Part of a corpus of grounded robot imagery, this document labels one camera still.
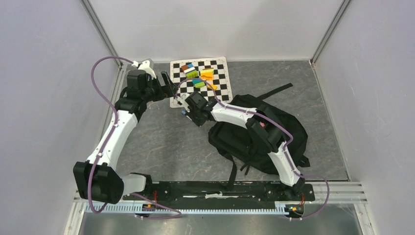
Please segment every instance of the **gray floor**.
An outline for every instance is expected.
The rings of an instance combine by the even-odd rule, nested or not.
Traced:
[[[321,205],[306,205],[305,214]],[[179,219],[145,220],[132,214],[84,214],[80,235],[361,235],[351,204],[327,205],[318,215],[288,222],[281,215],[202,215],[186,214]]]
[[[293,87],[265,101],[295,115],[309,139],[305,156],[311,167],[300,168],[304,175],[319,174],[329,180],[346,180],[344,166],[333,127],[308,61],[228,62],[232,93],[258,96],[276,87]],[[169,64],[156,64],[156,73],[170,71]],[[169,107],[169,100],[150,103],[129,136],[118,160],[117,172],[150,174],[155,181],[225,181],[232,163],[208,143],[213,122],[197,127]],[[238,167],[243,164],[236,161]],[[237,180],[277,180],[251,168]]]

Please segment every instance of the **green block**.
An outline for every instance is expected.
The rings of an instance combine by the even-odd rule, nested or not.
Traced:
[[[204,82],[199,82],[199,83],[195,84],[195,88],[201,88],[201,87],[204,87],[204,86],[205,86]]]
[[[194,77],[197,77],[199,74],[197,73],[197,71],[195,70],[195,71],[192,71],[192,72],[189,72],[189,73],[186,73],[186,77],[187,78],[194,78]]]

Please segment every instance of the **white panel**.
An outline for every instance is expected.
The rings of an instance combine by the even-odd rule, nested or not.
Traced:
[[[91,0],[121,56],[309,59],[342,0]]]
[[[414,233],[414,9],[413,0],[353,1],[317,61],[344,156],[380,235]]]
[[[62,234],[72,168],[106,116],[90,71],[108,53],[76,0],[1,1],[0,32],[0,234]],[[95,75],[109,94],[115,63]]]

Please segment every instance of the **black fabric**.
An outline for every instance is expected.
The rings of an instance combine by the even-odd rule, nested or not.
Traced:
[[[278,109],[264,101],[262,98],[267,98],[269,95],[275,94],[278,91],[285,90],[291,87],[292,84],[287,84],[281,88],[274,89],[259,97],[254,97],[250,94],[236,95],[231,104],[245,108],[258,108],[260,105],[268,106],[272,112],[281,121],[284,128],[288,130],[293,136],[294,140],[288,146],[293,162],[296,166],[307,167],[310,162],[304,156],[308,135],[301,125],[301,123],[293,115]],[[261,153],[254,145],[247,129],[230,124],[227,122],[218,122],[209,130],[209,143],[217,148],[218,152],[225,158],[233,162],[231,178],[228,186],[235,180],[236,164],[232,156],[240,159],[246,166],[254,167],[267,174],[278,175],[271,158],[266,153]]]

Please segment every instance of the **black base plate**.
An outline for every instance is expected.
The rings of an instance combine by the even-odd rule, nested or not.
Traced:
[[[157,202],[176,209],[275,209],[275,201],[301,201],[302,193],[306,201],[315,200],[313,186],[310,184],[305,184],[301,192],[294,194],[288,187],[278,182],[235,182],[232,190],[226,190],[226,183],[160,181],[152,184],[152,192],[157,192]],[[235,197],[205,198],[207,194],[215,193]],[[153,193],[143,195],[154,200]],[[124,196],[123,199],[141,200],[132,195]]]

